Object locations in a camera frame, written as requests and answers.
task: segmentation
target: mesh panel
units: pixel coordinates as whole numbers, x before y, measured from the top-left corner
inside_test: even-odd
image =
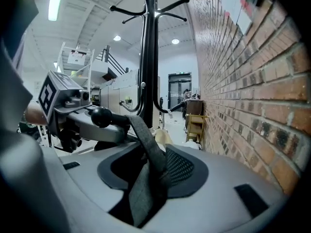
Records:
[[[192,175],[193,163],[170,149],[166,150],[166,161],[172,186],[183,182]]]

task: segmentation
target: round ceiling light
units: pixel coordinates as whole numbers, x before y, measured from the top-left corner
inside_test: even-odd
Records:
[[[176,45],[176,44],[179,43],[179,40],[178,39],[173,39],[172,43]]]
[[[116,35],[116,37],[113,38],[115,41],[120,41],[121,40],[121,36]]]

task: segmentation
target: white ceiling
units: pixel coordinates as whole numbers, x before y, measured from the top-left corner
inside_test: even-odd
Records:
[[[158,0],[158,4],[165,7],[174,1],[177,0]],[[57,61],[63,42],[72,48],[79,43],[81,49],[95,49],[97,56],[107,44],[112,43],[117,34],[122,40],[114,42],[114,48],[120,47],[129,54],[138,55],[141,19],[136,18],[124,25],[121,22],[128,16],[111,12],[109,7],[116,5],[137,12],[142,10],[143,2],[144,0],[62,0],[58,20],[48,21],[49,0],[36,0],[39,14],[27,30],[22,61],[24,71],[36,71],[38,68],[54,70],[53,62]],[[170,12],[190,19],[184,5]],[[172,45],[173,38],[178,38],[180,45],[192,41],[191,24],[176,18],[162,17],[159,21],[160,49]]]

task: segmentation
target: coat rack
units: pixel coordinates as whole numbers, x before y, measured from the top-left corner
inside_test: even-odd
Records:
[[[138,102],[134,109],[129,108],[124,101],[120,101],[120,105],[130,112],[136,112],[148,128],[152,128],[153,104],[162,113],[169,113],[184,107],[185,103],[181,102],[170,110],[161,109],[157,100],[157,75],[158,75],[158,21],[162,16],[174,17],[183,21],[186,18],[168,13],[169,10],[190,0],[179,0],[163,9],[158,9],[157,0],[145,0],[143,10],[141,12],[130,12],[116,6],[111,6],[111,11],[117,11],[131,16],[122,23],[133,20],[137,17],[142,18],[142,34],[140,44],[140,61],[138,71]]]

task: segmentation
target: fluorescent light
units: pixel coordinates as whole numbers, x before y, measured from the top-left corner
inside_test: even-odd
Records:
[[[116,37],[113,38],[115,41],[120,41],[121,37],[119,35],[116,35]]]
[[[56,21],[57,20],[59,4],[60,4],[60,0],[50,0],[49,16],[48,16],[50,21]]]
[[[176,44],[179,43],[179,40],[178,39],[173,39],[172,43],[176,45]]]

